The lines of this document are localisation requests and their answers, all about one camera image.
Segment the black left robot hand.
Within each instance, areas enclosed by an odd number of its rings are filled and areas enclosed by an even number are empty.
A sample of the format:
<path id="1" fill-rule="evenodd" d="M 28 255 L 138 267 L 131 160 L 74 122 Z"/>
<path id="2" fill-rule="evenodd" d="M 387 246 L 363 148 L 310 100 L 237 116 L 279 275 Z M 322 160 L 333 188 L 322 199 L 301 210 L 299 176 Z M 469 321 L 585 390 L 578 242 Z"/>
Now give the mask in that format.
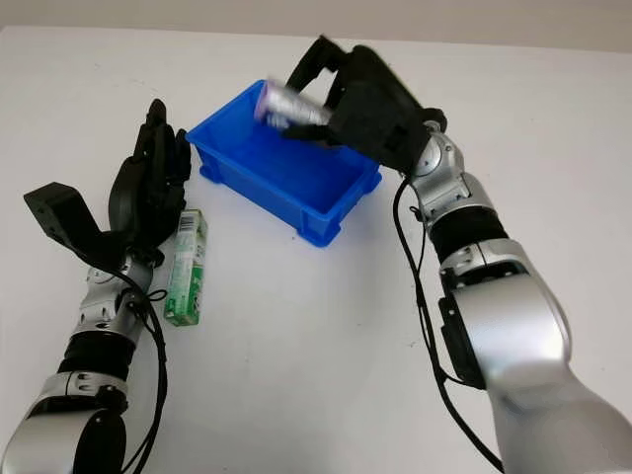
<path id="1" fill-rule="evenodd" d="M 172 128 L 165 104 L 153 100 L 133 153 L 120 166 L 110 192 L 111 230 L 135 247 L 162 245 L 176 231 L 186 207 L 185 182 L 191 169 L 186 132 Z"/>

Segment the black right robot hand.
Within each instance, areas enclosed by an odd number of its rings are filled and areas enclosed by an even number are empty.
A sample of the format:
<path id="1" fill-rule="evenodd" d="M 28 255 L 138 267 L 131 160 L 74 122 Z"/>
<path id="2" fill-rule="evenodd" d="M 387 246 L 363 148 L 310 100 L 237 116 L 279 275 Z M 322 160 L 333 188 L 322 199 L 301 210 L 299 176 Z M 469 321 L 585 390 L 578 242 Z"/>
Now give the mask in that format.
<path id="1" fill-rule="evenodd" d="M 344 144 L 362 154 L 413 151 L 432 131 L 445 131 L 447 118 L 424 107 L 387 63 L 370 47 L 345 51 L 325 36 L 317 38 L 286 81 L 302 92 L 321 72 L 334 80 L 324 108 L 332 115 L 324 125 L 292 125 L 283 135 L 304 141 Z"/>

